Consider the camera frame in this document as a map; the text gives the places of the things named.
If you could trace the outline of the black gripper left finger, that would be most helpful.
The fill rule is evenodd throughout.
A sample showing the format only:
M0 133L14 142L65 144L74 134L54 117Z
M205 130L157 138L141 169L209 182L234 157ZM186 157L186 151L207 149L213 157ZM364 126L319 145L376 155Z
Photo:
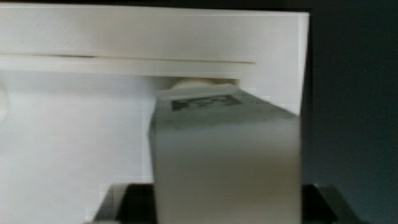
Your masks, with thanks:
M86 224L157 224L154 187L147 183L113 184Z

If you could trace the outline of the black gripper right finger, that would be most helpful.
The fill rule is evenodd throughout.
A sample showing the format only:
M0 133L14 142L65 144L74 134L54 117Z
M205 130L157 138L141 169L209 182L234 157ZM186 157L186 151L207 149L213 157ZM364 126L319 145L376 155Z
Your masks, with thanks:
M367 224L332 185L305 184L301 186L300 224Z

